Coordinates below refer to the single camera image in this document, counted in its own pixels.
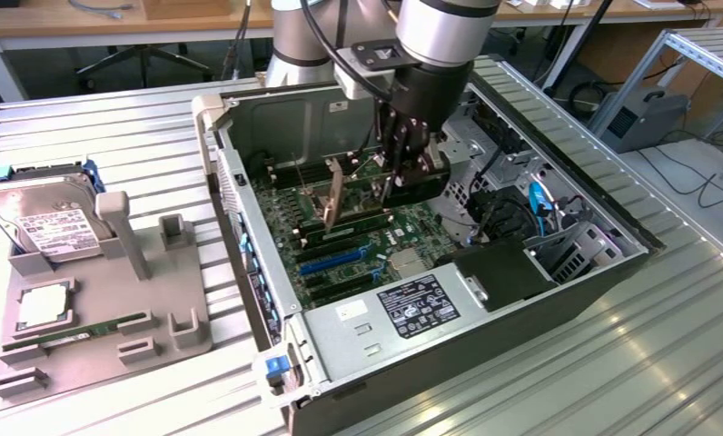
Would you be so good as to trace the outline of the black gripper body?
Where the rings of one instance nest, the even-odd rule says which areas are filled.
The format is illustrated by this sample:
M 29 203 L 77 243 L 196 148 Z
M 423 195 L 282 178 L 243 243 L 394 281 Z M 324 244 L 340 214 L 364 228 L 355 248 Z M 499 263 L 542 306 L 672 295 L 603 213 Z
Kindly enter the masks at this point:
M 435 133 L 455 110 L 473 68 L 474 63 L 466 62 L 457 67 L 419 64 L 398 69 L 390 87 L 397 114 L 425 123 Z

